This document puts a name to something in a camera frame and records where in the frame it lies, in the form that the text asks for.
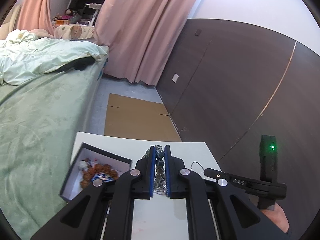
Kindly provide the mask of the person's right hand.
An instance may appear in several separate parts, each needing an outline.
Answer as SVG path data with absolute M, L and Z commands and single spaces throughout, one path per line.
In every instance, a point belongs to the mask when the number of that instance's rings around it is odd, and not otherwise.
M 287 233 L 289 230 L 289 222 L 285 215 L 283 208 L 277 203 L 274 205 L 273 210 L 262 209 L 261 212 L 267 216 L 278 228 L 280 228 L 284 233 Z

